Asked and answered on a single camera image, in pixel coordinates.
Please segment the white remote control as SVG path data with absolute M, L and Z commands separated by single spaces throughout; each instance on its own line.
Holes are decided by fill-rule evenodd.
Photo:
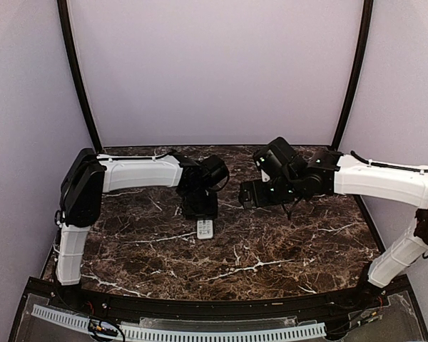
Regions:
M 212 239 L 214 236 L 214 224 L 211 219 L 199 219 L 197 221 L 197 238 L 199 240 Z

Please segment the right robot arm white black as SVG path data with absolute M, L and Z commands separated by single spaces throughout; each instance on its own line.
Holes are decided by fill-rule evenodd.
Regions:
M 306 160 L 278 137 L 253 155 L 258 180 L 240 184 L 238 200 L 246 209 L 280 205 L 288 216 L 300 200 L 319 195 L 362 195 L 412 205 L 414 223 L 371 262 L 365 280 L 350 293 L 350 303 L 365 309 L 396 275 L 428 251 L 428 166 L 367 160 L 357 153 L 316 152 Z

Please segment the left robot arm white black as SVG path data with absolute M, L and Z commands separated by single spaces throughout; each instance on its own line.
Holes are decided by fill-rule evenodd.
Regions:
M 54 220 L 60 229 L 56 246 L 55 278 L 59 300 L 72 311 L 86 305 L 86 294 L 75 285 L 81 280 L 81 260 L 90 228 L 101 213 L 105 193 L 139 187 L 169 187 L 181 198 L 181 213 L 197 225 L 199 239 L 213 237 L 218 216 L 218 192 L 230 172 L 217 155 L 201 161 L 171 150 L 154 156 L 97 154 L 84 148 L 61 184 Z

